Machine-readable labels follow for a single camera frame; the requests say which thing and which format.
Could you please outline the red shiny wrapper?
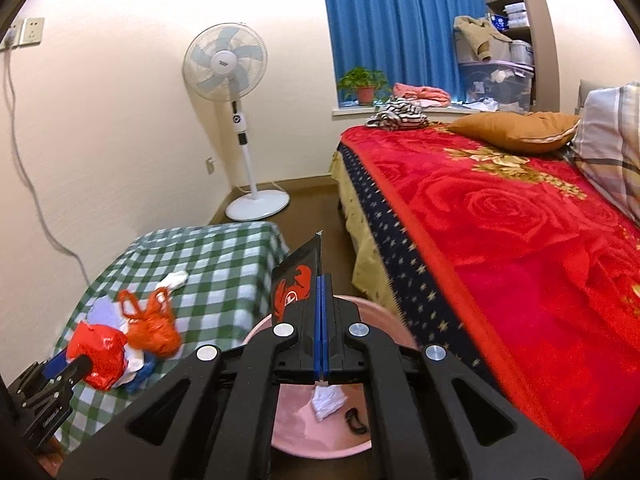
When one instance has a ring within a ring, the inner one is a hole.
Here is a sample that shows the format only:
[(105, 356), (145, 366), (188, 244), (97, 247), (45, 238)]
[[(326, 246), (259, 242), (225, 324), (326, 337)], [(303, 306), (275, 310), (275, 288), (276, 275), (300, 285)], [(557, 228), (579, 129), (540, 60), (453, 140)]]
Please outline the red shiny wrapper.
[(66, 347), (68, 362), (88, 356), (91, 372), (85, 382), (96, 390), (110, 390), (125, 373), (127, 336), (111, 326), (81, 321)]

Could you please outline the printed white paper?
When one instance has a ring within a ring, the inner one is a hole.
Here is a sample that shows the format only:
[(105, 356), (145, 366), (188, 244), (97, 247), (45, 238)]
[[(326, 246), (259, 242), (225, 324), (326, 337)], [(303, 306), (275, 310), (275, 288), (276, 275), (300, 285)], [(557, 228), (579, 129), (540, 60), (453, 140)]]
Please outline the printed white paper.
[(322, 422), (327, 417), (339, 411), (347, 401), (347, 396), (340, 385), (314, 387), (311, 397), (311, 408), (314, 417)]

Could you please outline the black crab snack packet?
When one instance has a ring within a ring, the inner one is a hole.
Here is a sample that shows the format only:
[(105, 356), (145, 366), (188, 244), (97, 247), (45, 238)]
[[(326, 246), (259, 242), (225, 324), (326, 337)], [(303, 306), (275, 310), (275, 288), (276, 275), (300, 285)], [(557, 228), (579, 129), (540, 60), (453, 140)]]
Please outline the black crab snack packet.
[(319, 231), (308, 242), (291, 252), (273, 270), (271, 275), (271, 310), (277, 322), (284, 318), (289, 304), (306, 300), (316, 286), (317, 276), (322, 273), (322, 232)]

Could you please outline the orange plastic bag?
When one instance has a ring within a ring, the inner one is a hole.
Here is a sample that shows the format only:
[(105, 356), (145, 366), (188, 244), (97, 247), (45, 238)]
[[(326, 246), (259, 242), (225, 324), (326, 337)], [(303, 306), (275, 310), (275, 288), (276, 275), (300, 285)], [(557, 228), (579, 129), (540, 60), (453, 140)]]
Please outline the orange plastic bag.
[(129, 290), (119, 292), (117, 301), (120, 313), (127, 321), (127, 340), (131, 348), (163, 360), (178, 352), (182, 340), (176, 329), (167, 287), (155, 289), (144, 306)]

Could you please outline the pink trash bin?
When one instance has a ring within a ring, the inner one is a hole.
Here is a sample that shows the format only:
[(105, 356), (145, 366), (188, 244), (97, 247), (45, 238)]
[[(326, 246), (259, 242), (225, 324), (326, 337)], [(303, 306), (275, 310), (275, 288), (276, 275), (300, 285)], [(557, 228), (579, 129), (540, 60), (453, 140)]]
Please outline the pink trash bin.
[(367, 451), (371, 438), (362, 385), (282, 386), (271, 444), (312, 460)]

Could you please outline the white plastic bag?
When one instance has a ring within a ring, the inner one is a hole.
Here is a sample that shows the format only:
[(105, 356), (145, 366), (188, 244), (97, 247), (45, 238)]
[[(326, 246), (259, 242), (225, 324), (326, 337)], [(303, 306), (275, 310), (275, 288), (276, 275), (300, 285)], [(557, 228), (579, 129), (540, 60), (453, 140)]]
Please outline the white plastic bag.
[(126, 344), (124, 347), (124, 357), (127, 361), (124, 374), (120, 378), (121, 382), (130, 382), (137, 375), (137, 372), (142, 369), (144, 365), (144, 352), (140, 349), (135, 349)]

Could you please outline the blue plastic scrap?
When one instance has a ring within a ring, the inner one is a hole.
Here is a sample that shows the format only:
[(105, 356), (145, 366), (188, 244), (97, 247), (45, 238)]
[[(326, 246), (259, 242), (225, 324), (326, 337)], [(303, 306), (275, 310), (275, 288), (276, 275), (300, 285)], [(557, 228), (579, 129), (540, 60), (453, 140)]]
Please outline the blue plastic scrap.
[(143, 366), (134, 375), (134, 379), (124, 385), (126, 393), (133, 394), (141, 389), (143, 384), (151, 377), (156, 367), (156, 359), (152, 356), (144, 361)]

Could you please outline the star patterned bed skirt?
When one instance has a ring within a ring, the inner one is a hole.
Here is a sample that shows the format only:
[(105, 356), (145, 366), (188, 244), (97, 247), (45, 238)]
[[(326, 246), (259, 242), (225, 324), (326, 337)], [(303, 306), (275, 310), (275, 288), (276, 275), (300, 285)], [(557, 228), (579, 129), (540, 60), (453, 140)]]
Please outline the star patterned bed skirt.
[(359, 157), (344, 144), (333, 155), (330, 175), (337, 183), (338, 209), (355, 249), (352, 284), (399, 318), (419, 347), (438, 344), (497, 387), (407, 228)]

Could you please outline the green checkered tablecloth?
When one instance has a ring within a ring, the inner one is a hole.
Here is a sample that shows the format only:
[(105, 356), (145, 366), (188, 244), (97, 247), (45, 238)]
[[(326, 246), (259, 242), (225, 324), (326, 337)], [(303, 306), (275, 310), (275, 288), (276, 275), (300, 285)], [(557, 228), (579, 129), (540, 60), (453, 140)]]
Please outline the green checkered tablecloth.
[(142, 235), (86, 290), (54, 348), (66, 347), (97, 299), (115, 299), (127, 289), (145, 300), (166, 275), (184, 271), (186, 284), (170, 295), (181, 347), (175, 356), (155, 365), (141, 386), (148, 390), (202, 344), (222, 350), (242, 344), (269, 313), (271, 273), (287, 254), (280, 229), (267, 221), (163, 229)]

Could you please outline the crumpled white tissue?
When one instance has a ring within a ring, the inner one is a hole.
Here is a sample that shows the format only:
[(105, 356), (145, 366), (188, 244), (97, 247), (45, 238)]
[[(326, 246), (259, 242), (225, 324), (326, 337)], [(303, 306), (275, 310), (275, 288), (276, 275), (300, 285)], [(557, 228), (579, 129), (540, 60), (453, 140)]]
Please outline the crumpled white tissue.
[(185, 270), (170, 272), (155, 285), (155, 289), (164, 288), (173, 292), (184, 286), (188, 279), (189, 273)]

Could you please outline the red rose blanket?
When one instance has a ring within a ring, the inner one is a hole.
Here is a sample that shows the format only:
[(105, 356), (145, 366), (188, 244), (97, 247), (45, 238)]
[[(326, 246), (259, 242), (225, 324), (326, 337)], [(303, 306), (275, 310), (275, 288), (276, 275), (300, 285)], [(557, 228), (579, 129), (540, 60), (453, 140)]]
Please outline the red rose blanket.
[(407, 228), (495, 388), (587, 478), (637, 478), (638, 226), (558, 155), (444, 126), (352, 127), (340, 144)]

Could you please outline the striped black white clothing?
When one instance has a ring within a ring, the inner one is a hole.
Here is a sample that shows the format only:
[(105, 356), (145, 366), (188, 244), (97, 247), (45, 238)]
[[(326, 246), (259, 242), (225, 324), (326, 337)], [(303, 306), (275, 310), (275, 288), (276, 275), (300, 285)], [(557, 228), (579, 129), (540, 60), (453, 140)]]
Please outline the striped black white clothing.
[(430, 121), (418, 102), (401, 98), (389, 100), (366, 121), (368, 128), (388, 131), (416, 130), (429, 125)]

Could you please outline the potted green plant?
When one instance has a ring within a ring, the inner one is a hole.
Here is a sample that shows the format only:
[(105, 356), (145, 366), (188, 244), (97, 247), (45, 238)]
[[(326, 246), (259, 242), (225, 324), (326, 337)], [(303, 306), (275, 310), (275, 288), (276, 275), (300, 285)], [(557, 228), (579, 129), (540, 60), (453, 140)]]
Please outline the potted green plant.
[(354, 96), (362, 106), (385, 101), (390, 96), (390, 85), (382, 70), (369, 70), (363, 66), (356, 66), (344, 73), (337, 81), (336, 88), (345, 98)]

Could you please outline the pink folded clothing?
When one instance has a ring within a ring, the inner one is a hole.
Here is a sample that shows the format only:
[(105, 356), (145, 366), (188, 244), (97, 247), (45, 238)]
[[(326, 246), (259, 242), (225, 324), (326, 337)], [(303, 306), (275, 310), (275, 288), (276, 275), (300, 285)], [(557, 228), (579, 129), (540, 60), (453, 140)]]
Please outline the pink folded clothing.
[(427, 107), (446, 107), (451, 103), (450, 94), (437, 87), (410, 86), (396, 82), (393, 85), (393, 95), (401, 99), (428, 101)]

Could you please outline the orange-brown pillow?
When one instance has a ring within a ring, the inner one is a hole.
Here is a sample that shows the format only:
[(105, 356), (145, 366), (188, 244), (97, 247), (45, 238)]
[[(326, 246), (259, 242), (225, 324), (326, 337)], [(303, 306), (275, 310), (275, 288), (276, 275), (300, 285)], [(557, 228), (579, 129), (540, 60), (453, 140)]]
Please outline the orange-brown pillow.
[(448, 130), (514, 154), (546, 154), (574, 138), (577, 115), (537, 112), (483, 112), (450, 122)]

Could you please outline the white standing fan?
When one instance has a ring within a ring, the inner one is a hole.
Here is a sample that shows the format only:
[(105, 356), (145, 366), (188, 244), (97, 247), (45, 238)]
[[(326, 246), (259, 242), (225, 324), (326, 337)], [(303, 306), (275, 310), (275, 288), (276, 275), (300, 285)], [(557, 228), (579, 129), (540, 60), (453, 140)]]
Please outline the white standing fan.
[(248, 191), (232, 200), (224, 214), (235, 222), (264, 220), (290, 203), (288, 192), (275, 188), (260, 190), (254, 178), (248, 145), (247, 121), (241, 99), (264, 78), (268, 51), (254, 29), (242, 23), (221, 23), (206, 28), (186, 49), (182, 76), (186, 85), (207, 101), (227, 102), (231, 122), (242, 153)]

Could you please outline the clear plastic storage box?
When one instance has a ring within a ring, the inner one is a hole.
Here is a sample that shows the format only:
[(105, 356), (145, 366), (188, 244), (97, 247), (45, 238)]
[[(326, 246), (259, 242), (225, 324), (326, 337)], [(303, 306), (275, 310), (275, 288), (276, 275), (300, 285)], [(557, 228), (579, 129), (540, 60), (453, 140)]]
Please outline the clear plastic storage box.
[(535, 71), (528, 65), (497, 61), (459, 65), (464, 102), (494, 100), (498, 110), (528, 113)]

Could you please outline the plaid pillow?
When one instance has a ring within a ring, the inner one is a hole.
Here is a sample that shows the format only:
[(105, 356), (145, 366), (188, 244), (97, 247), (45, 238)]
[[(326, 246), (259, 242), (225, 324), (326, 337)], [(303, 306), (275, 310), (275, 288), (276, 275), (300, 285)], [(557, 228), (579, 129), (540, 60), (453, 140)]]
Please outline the plaid pillow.
[(570, 159), (587, 180), (634, 222), (639, 220), (639, 84), (591, 91)]

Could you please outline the blue curtain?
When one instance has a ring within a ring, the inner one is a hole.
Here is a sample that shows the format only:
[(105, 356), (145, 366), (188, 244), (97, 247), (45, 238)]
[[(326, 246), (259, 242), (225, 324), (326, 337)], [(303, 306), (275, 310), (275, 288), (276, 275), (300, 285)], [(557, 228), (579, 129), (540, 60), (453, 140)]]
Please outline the blue curtain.
[(326, 0), (334, 73), (379, 70), (390, 84), (429, 86), (464, 98), (454, 19), (482, 18), (485, 0)]

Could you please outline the beige jacket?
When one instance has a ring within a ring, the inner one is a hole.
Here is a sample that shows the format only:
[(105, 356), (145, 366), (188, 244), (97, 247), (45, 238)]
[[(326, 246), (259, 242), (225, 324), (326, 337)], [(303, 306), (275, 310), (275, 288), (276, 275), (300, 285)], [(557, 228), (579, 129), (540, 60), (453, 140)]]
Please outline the beige jacket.
[(459, 64), (511, 61), (512, 40), (499, 32), (487, 18), (456, 16), (454, 43)]

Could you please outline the wooden bookshelf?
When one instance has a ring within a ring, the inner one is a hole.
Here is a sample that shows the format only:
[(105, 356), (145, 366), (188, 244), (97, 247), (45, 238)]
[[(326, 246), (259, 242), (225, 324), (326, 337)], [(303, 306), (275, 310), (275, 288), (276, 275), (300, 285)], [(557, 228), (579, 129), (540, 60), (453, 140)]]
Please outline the wooden bookshelf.
[(527, 42), (533, 51), (535, 70), (532, 109), (560, 110), (558, 51), (547, 0), (485, 0), (491, 16), (506, 19), (506, 36)]

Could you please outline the white wall socket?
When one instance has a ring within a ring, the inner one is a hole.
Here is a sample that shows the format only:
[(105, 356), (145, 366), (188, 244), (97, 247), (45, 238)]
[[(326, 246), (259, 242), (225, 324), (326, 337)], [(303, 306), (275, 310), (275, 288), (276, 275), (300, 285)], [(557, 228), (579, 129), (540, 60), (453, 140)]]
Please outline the white wall socket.
[(16, 18), (1, 40), (1, 50), (41, 44), (44, 18)]

